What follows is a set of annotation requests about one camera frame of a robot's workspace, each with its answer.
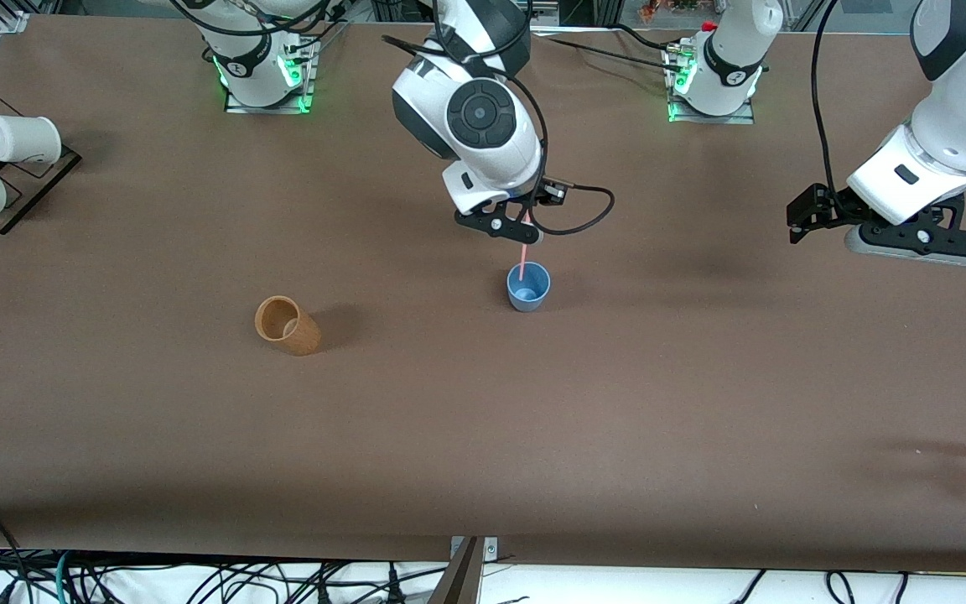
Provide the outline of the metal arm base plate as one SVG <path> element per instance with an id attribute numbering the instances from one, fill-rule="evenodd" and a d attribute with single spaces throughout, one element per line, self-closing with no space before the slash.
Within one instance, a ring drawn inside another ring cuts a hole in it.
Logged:
<path id="1" fill-rule="evenodd" d="M 227 113 L 307 114 L 314 99 L 319 66 L 318 38 L 273 34 L 250 53 L 215 54 L 220 81 L 226 89 Z"/>
<path id="2" fill-rule="evenodd" d="M 762 65 L 751 71 L 717 72 L 700 47 L 690 38 L 668 44 L 661 51 L 666 75 L 667 118 L 669 122 L 695 122 L 702 125 L 751 125 L 754 108 L 751 97 L 763 73 Z"/>

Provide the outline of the brown wooden cup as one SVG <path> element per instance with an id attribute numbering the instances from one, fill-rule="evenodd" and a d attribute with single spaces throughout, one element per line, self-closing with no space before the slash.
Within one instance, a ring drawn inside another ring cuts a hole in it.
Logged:
<path id="1" fill-rule="evenodd" d="M 319 350 L 322 334 L 317 322 L 303 312 L 289 297 L 269 297 L 254 313 L 258 336 L 280 351 L 293 356 L 307 356 Z"/>

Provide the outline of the dark support beam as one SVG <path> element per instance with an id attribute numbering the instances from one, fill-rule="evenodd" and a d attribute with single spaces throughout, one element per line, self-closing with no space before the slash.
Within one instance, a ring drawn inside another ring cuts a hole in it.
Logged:
<path id="1" fill-rule="evenodd" d="M 487 554 L 486 538 L 462 538 L 427 604 L 479 604 Z"/>

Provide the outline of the blue cup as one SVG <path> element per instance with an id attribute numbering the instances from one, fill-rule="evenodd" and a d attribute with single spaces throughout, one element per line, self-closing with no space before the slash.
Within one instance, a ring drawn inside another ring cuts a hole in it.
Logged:
<path id="1" fill-rule="evenodd" d="M 507 301 L 517 312 L 533 312 L 548 297 L 551 285 L 551 275 L 543 265 L 530 261 L 514 265 L 506 276 Z"/>

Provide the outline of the metal table bracket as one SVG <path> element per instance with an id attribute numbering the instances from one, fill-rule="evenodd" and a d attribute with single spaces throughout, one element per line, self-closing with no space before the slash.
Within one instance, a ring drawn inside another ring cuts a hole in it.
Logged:
<path id="1" fill-rule="evenodd" d="M 449 547 L 449 558 L 455 558 L 457 550 L 460 549 L 461 543 L 464 542 L 466 536 L 457 535 L 453 536 L 451 539 L 451 547 Z M 488 563 L 497 562 L 499 559 L 499 540 L 497 536 L 487 536 L 487 538 L 478 538 L 480 542 L 480 550 L 483 551 L 483 561 L 488 565 Z"/>

